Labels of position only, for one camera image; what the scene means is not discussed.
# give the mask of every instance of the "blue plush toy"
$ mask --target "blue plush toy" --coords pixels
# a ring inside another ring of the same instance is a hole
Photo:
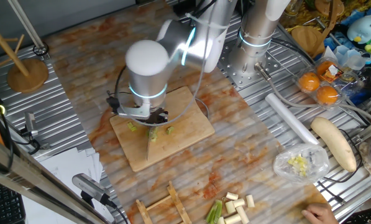
[[[348,39],[365,44],[371,40],[371,18],[363,17],[355,21],[347,31]]]

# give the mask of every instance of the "white rolling pin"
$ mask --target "white rolling pin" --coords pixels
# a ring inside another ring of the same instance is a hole
[[[291,113],[291,111],[277,98],[277,96],[275,96],[274,93],[268,94],[268,96],[265,97],[265,100],[304,141],[304,143],[319,144],[319,141],[310,133],[310,131],[308,131],[303,123],[301,123],[296,116]]]

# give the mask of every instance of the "metal table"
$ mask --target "metal table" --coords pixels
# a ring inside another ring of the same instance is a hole
[[[234,14],[227,35],[228,41],[236,38],[239,23],[240,16]],[[274,37],[291,41],[291,37],[284,32],[281,27],[277,29]],[[306,94],[300,92],[298,87],[294,85],[292,75],[285,69],[287,68],[289,71],[296,73],[305,66],[301,59],[286,48],[275,44],[271,44],[269,52],[281,65],[277,72],[271,74],[273,81],[281,94],[288,100],[297,103],[312,103],[313,100]],[[35,57],[35,55],[32,52],[32,48],[28,47],[19,52],[19,57],[29,58]],[[77,120],[78,118],[72,109],[71,103],[68,101],[68,98],[53,71],[51,63],[46,61],[46,64],[50,72],[46,84],[41,89],[27,94],[16,93],[7,86],[6,73],[11,67],[11,63],[0,68],[0,97],[6,104],[8,120],[16,128],[21,129],[24,127],[22,112],[34,111],[37,125],[40,130],[40,134],[36,139],[40,142],[50,143],[50,150],[42,151],[35,155],[39,160],[48,158],[72,147],[77,147],[80,150],[91,147],[87,135],[80,122]],[[269,104],[265,102],[265,96],[272,92],[272,90],[268,86],[268,83],[263,81],[262,78],[254,80],[252,83],[243,86],[242,88],[237,86],[234,88],[236,88],[247,104],[255,111],[281,144],[287,147],[302,143],[301,139],[286,123],[284,123],[281,117],[276,114]],[[353,112],[351,112],[352,116],[350,116],[348,113],[340,109],[324,111],[320,108],[290,108],[290,110],[307,127],[309,127],[310,121],[313,117],[324,116],[327,119],[330,119],[336,126],[349,132],[352,137],[356,136],[361,130],[359,129],[360,124],[353,118],[353,116],[355,116],[355,113]],[[338,163],[329,151],[328,155],[331,162],[331,171],[327,176],[338,179],[346,175],[346,172],[339,167]],[[101,178],[101,183],[110,189],[113,198],[117,203],[116,194],[104,173]],[[368,172],[362,168],[353,178],[351,178],[350,181],[344,184],[332,184],[326,181],[323,181],[323,184],[336,195],[340,195],[345,200],[351,200],[371,185],[371,177],[369,177]],[[317,186],[317,188],[333,206],[334,210],[341,207],[341,205],[338,204],[324,189],[320,186]],[[368,197],[365,197],[355,204],[347,205],[344,212],[337,214],[337,218],[342,220],[346,217],[347,213],[354,211],[358,208],[358,205],[360,205],[361,202],[367,199]]]

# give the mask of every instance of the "keyboard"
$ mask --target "keyboard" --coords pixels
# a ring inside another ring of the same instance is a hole
[[[25,223],[25,208],[19,193],[0,184],[0,224]]]

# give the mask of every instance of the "glowing blue ring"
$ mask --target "glowing blue ring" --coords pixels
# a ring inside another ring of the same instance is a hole
[[[195,32],[196,32],[196,27],[194,27],[190,33],[190,36],[188,37],[188,40],[186,40],[186,44],[185,44],[185,50],[183,52],[183,57],[181,59],[181,64],[183,66],[185,66],[185,60],[186,60],[186,55],[188,54],[188,50],[190,48],[190,45],[191,45],[191,42],[193,40],[193,38],[195,37]]]
[[[242,37],[242,34],[241,34],[240,32],[239,32],[239,37],[240,37],[240,39],[241,39],[243,42],[245,42],[245,44],[247,44],[247,45],[249,45],[249,46],[252,46],[252,47],[264,47],[264,46],[266,46],[267,44],[269,44],[269,43],[271,42],[271,40],[270,40],[270,41],[268,41],[268,42],[265,43],[265,44],[255,45],[255,44],[251,44],[251,43],[247,42],[247,41]]]
[[[131,84],[129,83],[129,88],[131,90],[132,93],[134,93],[135,96],[139,96],[141,98],[144,98],[144,99],[152,99],[152,98],[156,98],[162,94],[164,94],[166,92],[166,89],[167,89],[167,84],[165,85],[165,87],[160,91],[160,93],[154,95],[154,96],[143,96],[143,95],[140,95],[138,93],[136,93],[133,88],[131,88]]]

